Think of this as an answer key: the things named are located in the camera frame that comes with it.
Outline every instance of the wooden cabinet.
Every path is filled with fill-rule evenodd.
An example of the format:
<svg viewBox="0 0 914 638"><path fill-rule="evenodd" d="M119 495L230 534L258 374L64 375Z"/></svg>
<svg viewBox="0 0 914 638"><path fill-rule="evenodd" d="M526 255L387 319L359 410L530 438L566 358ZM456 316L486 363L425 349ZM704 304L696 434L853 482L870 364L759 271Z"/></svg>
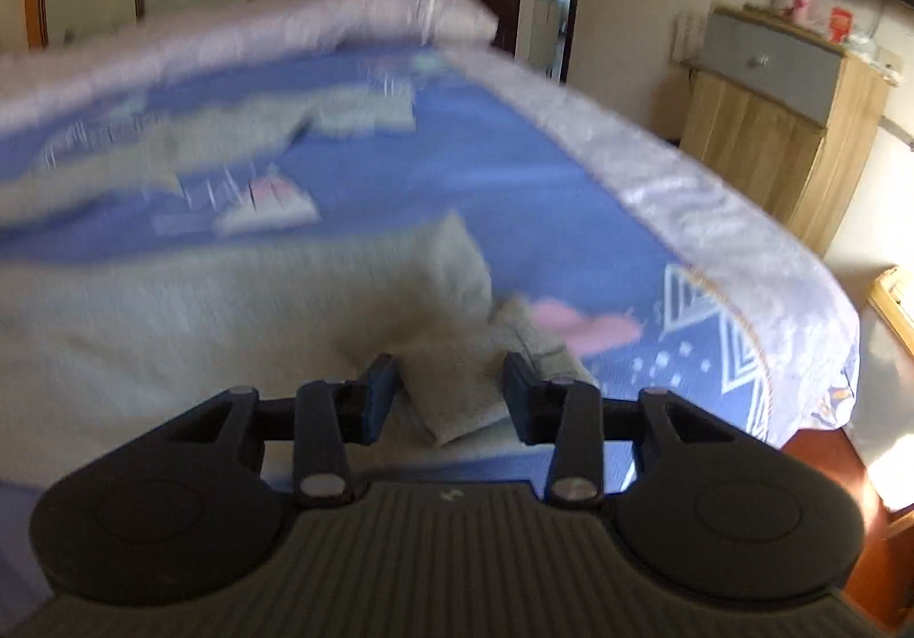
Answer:
<svg viewBox="0 0 914 638"><path fill-rule="evenodd" d="M717 8L681 147L824 255L888 89L839 46L763 14Z"/></svg>

